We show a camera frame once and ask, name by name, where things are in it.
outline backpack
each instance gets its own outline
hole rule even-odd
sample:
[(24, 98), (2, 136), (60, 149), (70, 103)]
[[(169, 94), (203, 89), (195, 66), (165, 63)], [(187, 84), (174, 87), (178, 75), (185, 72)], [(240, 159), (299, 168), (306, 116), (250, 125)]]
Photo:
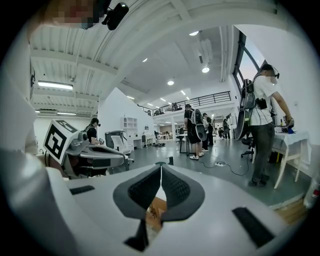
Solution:
[(204, 119), (203, 119), (199, 109), (195, 109), (194, 111), (192, 111), (190, 121), (193, 125), (199, 125), (199, 124), (204, 123)]

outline black railing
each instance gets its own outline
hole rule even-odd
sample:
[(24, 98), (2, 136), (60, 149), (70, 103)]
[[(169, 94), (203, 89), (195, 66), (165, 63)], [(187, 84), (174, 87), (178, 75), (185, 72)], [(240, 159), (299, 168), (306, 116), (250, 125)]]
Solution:
[(199, 106), (205, 106), (209, 104), (222, 103), (222, 102), (230, 102), (231, 96), (230, 91), (219, 92), (215, 94), (209, 94), (197, 98), (191, 98), (189, 100), (184, 100), (176, 103), (172, 103), (171, 105), (162, 106), (156, 109), (150, 109), (147, 107), (142, 108), (148, 115), (158, 116), (169, 112), (184, 110), (186, 104), (190, 104), (192, 108), (196, 108)]

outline floor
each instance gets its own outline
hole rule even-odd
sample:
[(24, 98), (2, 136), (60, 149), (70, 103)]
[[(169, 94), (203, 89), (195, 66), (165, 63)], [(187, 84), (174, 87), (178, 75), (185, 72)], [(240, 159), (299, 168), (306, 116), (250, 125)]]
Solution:
[[(169, 157), (173, 157), (175, 166), (233, 182), (274, 210), (301, 199), (310, 185), (310, 177), (303, 172), (300, 172), (298, 182), (295, 183), (296, 169), (287, 164), (279, 187), (274, 189), (280, 163), (268, 163), (266, 174), (270, 175), (270, 180), (266, 187), (249, 187), (248, 181), (251, 179), (254, 165), (251, 164), (250, 159), (247, 160), (247, 156), (241, 158), (241, 153), (245, 152), (248, 146), (243, 145), (238, 140), (217, 139), (214, 146), (209, 147), (209, 151), (206, 152), (207, 154), (201, 157), (199, 161), (191, 160), (185, 154), (180, 154), (178, 142), (172, 140), (161, 142), (166, 143), (166, 145), (160, 148), (149, 146), (143, 149), (136, 149), (132, 152), (131, 157), (134, 159), (134, 163), (130, 163), (130, 169), (152, 165), (156, 162), (168, 163)], [(233, 174), (229, 166), (215, 166), (215, 163), (220, 160), (229, 164), (234, 173), (245, 175), (238, 176)]]

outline window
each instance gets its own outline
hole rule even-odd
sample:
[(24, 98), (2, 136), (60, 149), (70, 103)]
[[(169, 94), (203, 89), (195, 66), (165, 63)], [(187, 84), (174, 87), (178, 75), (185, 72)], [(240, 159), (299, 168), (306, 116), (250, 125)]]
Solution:
[(252, 80), (258, 72), (246, 52), (243, 53), (239, 69), (243, 79)]

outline white ceiling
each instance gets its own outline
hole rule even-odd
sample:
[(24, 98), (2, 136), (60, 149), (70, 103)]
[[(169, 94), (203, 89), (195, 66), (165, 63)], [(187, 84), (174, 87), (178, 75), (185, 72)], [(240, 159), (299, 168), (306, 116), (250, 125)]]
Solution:
[[(111, 7), (119, 2), (112, 0)], [(74, 87), (68, 93), (36, 85), (32, 97), (35, 108), (94, 115), (98, 98), (105, 99), (115, 87), (141, 105), (160, 97), (178, 102), (180, 90), (194, 88), (203, 80), (220, 80), (223, 73), (230, 73), (232, 61), (228, 54), (234, 56), (236, 52), (225, 49), (221, 65), (222, 46), (238, 40), (228, 36), (230, 25), (240, 24), (234, 22), (253, 15), (255, 10), (260, 17), (257, 24), (273, 22), (261, 17), (274, 15), (276, 8), (274, 3), (257, 1), (252, 5), (250, 0), (238, 0), (234, 5), (224, 0), (124, 2), (130, 11), (114, 31), (102, 24), (88, 30), (43, 26), (32, 36), (31, 63), (36, 81)], [(234, 8), (241, 15), (228, 13)], [(202, 32), (189, 36), (195, 30)], [(197, 51), (203, 56), (203, 64), (195, 55)], [(211, 70), (203, 74), (201, 70), (207, 63)], [(168, 86), (168, 80), (175, 84)]]

